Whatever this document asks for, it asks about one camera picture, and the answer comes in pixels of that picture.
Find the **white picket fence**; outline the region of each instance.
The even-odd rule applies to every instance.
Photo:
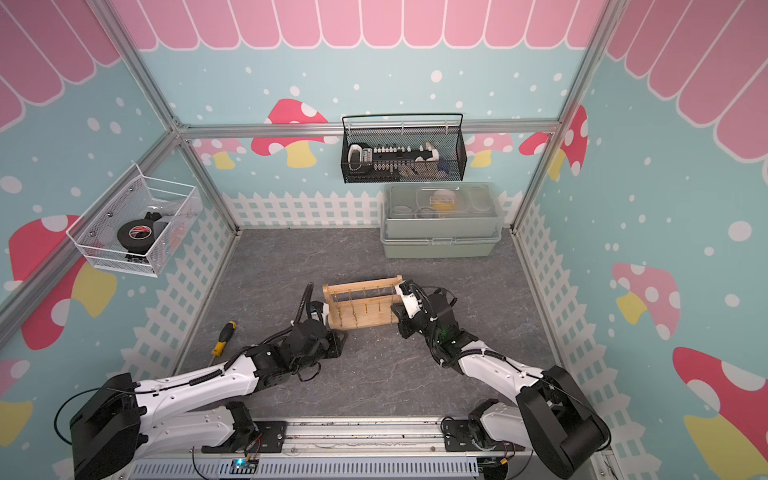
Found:
[[[376,192],[375,196],[363,192],[355,197],[347,192],[340,197],[335,192],[324,197],[320,192],[314,197],[302,192],[298,197],[285,193],[282,197],[270,193],[266,198],[253,194],[251,198],[242,193],[237,198],[226,194],[224,202],[242,227],[378,227],[380,205],[384,193]],[[523,193],[517,192],[508,197],[506,190],[498,196],[498,201],[505,211],[505,222],[511,223],[522,202]]]
[[[134,380],[168,374],[214,280],[231,233],[215,210],[204,209],[197,225],[192,244],[181,246],[184,256],[173,258],[177,270],[166,273],[167,287],[155,290],[157,306],[146,309],[146,326],[134,328],[136,344],[121,350],[125,364],[119,373],[130,372]]]
[[[579,303],[577,286],[568,282],[570,270],[563,270],[563,256],[555,251],[557,241],[550,240],[540,205],[533,203],[519,229],[525,256],[533,267],[534,280],[545,300],[545,311],[565,368],[588,395],[595,411],[611,427],[611,444],[621,471],[628,478],[657,480],[661,460],[647,453],[641,437],[645,427],[630,420],[630,397],[619,393],[617,370],[604,361],[606,346],[594,341],[595,324],[585,317],[587,305]]]

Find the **black wire mesh basket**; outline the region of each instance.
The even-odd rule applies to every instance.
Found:
[[[343,117],[344,183],[463,180],[463,118],[436,113]]]

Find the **yellow screwdriver handle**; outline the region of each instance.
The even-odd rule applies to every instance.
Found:
[[[213,352],[210,353],[211,355],[221,356],[221,353],[224,351],[224,346],[227,344],[227,342],[230,341],[232,335],[235,333],[236,328],[237,324],[235,322],[230,321],[224,325],[224,328],[221,329],[221,332],[219,333],[219,342],[214,347]]]

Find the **wooden rack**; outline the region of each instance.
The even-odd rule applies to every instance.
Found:
[[[402,276],[366,282],[324,285],[330,312],[328,324],[332,329],[351,330],[366,326],[392,325],[397,317],[389,308],[400,301],[395,286]]]

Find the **red mushroom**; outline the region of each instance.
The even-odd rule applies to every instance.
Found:
[[[0,397],[10,390],[27,370],[27,360],[0,360]],[[0,446],[11,445],[31,416],[32,402],[0,402]]]
[[[558,152],[554,156],[554,161],[549,167],[549,177],[554,180],[560,180],[560,169],[563,161],[567,158],[571,165],[571,172],[576,177],[584,166],[584,156],[587,154],[588,141],[587,111],[579,105],[576,116],[571,122],[571,128],[565,132],[565,139],[560,144]],[[520,145],[520,153],[523,155],[533,155],[544,151],[547,134],[541,132],[531,135]]]
[[[661,339],[669,340],[680,321],[680,294],[672,274],[666,270],[629,263],[614,264],[616,283],[629,290],[616,300],[624,318],[637,325],[640,315],[648,311]]]
[[[672,363],[685,384],[718,415],[683,418],[704,461],[720,478],[768,473],[766,379],[706,353],[678,347]]]
[[[326,124],[328,121],[309,105],[284,98],[275,104],[269,117],[264,123],[268,124]],[[285,137],[285,138],[254,138],[250,144],[254,153],[263,157],[275,154],[285,148],[288,151],[288,166],[292,168],[312,167],[317,159],[310,150],[309,141],[323,144],[335,144],[338,137]]]
[[[509,153],[515,149],[510,134],[477,134],[468,138],[464,145],[467,146],[467,157],[475,155],[470,167],[483,168],[491,164],[491,151]]]
[[[74,215],[57,215],[35,220],[16,230],[8,240],[14,279],[6,282],[5,288],[13,290],[26,280],[63,241],[67,227],[75,220]],[[52,345],[64,331],[73,298],[82,303],[91,316],[101,315],[117,284],[115,275],[96,270],[81,258],[22,324],[25,343],[33,350]]]
[[[246,152],[243,144],[236,138],[198,138],[192,142],[192,147],[204,164],[210,165],[210,159],[214,159],[214,164],[219,170],[232,170],[235,163],[227,152],[244,154]]]

